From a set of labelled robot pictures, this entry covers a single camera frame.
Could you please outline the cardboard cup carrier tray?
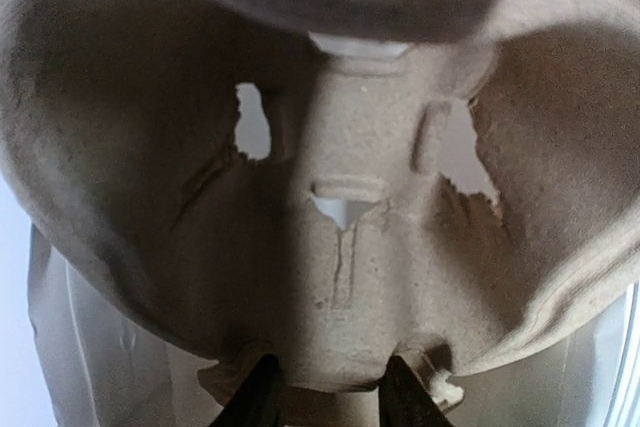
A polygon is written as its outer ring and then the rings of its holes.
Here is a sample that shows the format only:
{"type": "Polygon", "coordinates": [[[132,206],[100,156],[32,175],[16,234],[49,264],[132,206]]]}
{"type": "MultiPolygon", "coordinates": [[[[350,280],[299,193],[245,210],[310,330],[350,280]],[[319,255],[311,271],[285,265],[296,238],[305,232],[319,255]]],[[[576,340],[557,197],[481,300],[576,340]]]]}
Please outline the cardboard cup carrier tray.
{"type": "Polygon", "coordinates": [[[484,372],[639,277],[639,0],[1,0],[1,171],[191,353],[484,372]]]}

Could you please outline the brown paper takeout bag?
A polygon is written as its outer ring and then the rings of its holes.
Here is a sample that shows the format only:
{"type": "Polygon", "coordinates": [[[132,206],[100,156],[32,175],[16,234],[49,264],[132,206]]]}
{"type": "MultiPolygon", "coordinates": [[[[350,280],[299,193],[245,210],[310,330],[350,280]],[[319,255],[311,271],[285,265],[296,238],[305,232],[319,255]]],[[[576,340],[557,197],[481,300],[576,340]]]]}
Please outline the brown paper takeout bag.
{"type": "MultiPolygon", "coordinates": [[[[203,426],[217,414],[202,361],[121,315],[38,231],[28,312],[58,425],[203,426]]],[[[459,384],[457,426],[637,425],[638,287],[561,343],[459,384]]]]}

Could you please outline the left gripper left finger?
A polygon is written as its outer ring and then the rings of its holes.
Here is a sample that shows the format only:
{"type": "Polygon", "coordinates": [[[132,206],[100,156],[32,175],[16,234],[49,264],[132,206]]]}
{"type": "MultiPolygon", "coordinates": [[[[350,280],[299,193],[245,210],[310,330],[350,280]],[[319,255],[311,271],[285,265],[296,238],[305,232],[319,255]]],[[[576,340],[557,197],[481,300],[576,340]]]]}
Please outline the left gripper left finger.
{"type": "Polygon", "coordinates": [[[284,375],[277,357],[264,355],[212,422],[212,427],[283,426],[284,390],[284,375]]]}

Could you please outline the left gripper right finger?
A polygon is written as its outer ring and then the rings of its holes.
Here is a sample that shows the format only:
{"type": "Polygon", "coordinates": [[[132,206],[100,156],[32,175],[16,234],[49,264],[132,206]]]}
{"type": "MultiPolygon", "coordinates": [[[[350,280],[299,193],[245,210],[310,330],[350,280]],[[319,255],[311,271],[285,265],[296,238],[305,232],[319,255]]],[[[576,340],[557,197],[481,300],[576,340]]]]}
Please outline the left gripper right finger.
{"type": "Polygon", "coordinates": [[[424,385],[399,355],[389,358],[379,382],[379,423],[389,427],[453,427],[445,412],[458,404],[458,387],[434,372],[424,385]]]}

